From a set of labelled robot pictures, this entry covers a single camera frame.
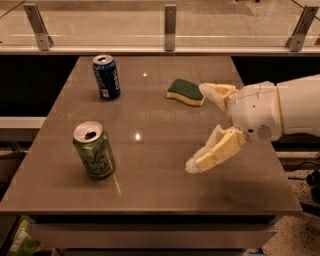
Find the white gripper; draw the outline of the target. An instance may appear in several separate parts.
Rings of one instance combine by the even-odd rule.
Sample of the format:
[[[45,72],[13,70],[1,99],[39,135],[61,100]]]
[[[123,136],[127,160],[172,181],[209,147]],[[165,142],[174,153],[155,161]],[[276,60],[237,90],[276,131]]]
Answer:
[[[205,172],[230,159],[247,142],[246,135],[251,141],[276,141],[281,137],[278,92],[273,83],[248,85],[239,91],[234,85],[202,83],[199,90],[222,111],[226,112],[228,105],[235,127],[222,129],[217,125],[206,144],[186,162],[188,173]]]

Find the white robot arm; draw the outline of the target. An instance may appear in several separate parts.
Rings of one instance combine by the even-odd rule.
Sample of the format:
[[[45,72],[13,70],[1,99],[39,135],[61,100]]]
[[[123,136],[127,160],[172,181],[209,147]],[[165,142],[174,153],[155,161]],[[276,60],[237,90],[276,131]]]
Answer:
[[[247,142],[276,141],[290,134],[320,136],[320,75],[241,89],[202,83],[199,90],[227,114],[231,126],[214,128],[206,144],[186,162],[191,174],[225,162]]]

